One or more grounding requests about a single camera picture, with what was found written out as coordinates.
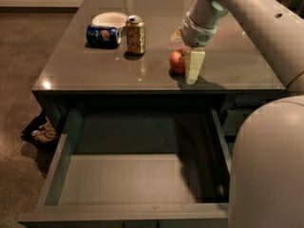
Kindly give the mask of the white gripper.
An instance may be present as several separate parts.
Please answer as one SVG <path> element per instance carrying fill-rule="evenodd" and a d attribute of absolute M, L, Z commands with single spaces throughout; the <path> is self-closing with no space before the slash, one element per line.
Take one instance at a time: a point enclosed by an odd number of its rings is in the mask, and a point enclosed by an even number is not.
<path fill-rule="evenodd" d="M 185 79 L 186 83 L 193 85 L 199 75 L 200 69 L 205 58 L 205 51 L 202 47 L 207 46 L 214 35 L 216 28 L 202 28 L 196 25 L 187 12 L 181 24 L 181 28 L 177 28 L 171 35 L 173 42 L 183 41 L 186 46 L 191 47 L 185 56 Z"/>

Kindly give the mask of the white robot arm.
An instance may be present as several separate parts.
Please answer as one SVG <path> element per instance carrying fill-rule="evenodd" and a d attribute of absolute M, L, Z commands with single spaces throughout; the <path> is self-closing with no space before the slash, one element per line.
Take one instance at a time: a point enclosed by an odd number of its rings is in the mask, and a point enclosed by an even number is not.
<path fill-rule="evenodd" d="M 284 0 L 195 0 L 181 24 L 186 81 L 231 13 L 282 87 L 247 93 L 261 103 L 240 127 L 231 158 L 229 228 L 304 228 L 304 21 Z"/>

